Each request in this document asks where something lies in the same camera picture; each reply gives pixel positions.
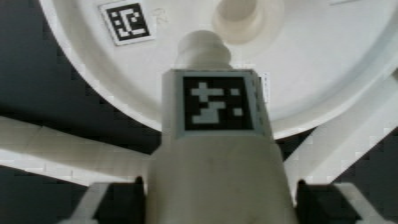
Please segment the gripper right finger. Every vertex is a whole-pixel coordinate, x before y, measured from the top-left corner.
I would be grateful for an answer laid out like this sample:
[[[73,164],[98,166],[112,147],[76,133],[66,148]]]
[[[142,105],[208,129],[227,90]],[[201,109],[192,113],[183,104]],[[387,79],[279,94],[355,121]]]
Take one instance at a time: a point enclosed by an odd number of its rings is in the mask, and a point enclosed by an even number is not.
[[[385,224],[385,218],[350,183],[297,183],[298,224]]]

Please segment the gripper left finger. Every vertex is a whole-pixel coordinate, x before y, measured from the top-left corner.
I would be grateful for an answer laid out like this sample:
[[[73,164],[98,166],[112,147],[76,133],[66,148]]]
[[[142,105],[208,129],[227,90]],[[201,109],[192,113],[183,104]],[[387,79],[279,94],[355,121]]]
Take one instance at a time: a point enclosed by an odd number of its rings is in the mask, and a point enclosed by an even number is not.
[[[133,182],[94,183],[71,216],[57,224],[146,224],[142,177]]]

